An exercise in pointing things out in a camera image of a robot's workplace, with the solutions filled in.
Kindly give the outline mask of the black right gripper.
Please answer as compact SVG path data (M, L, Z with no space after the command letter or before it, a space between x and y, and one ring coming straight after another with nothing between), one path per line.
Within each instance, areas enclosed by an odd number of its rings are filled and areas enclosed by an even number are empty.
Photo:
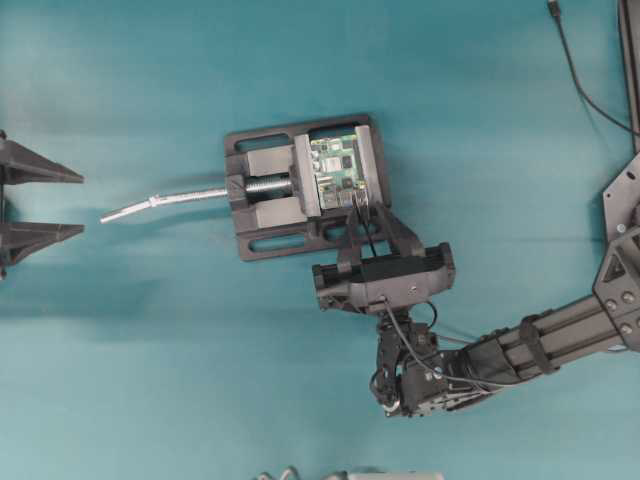
M347 216L337 262L315 265L312 275L319 307L375 315L388 303L394 310L422 304L453 286L455 263L450 245L425 247L418 236L381 203L369 206L393 254L362 261L362 242L370 235L354 207Z

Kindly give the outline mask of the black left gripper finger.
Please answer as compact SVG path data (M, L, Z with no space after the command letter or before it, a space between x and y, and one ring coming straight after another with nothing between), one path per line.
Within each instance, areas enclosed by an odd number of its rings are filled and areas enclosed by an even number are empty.
M1 183L77 183L84 177L62 164L53 162L42 155L10 140L1 131Z
M1 277L27 256L84 231L83 225L9 222L1 224Z

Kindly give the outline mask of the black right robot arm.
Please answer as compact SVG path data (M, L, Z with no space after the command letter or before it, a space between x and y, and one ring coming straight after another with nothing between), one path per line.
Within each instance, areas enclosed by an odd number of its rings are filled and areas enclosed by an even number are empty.
M337 261L313 268L322 309L378 320L376 367L369 387L387 416L456 411L500 391L557 372L610 349L639 348L639 163L632 160L604 190L608 246L589 296L524 317L458 349L439 346L433 328L411 319L455 277L447 244L427 248L387 208L372 209L391 251L361 254L351 213Z

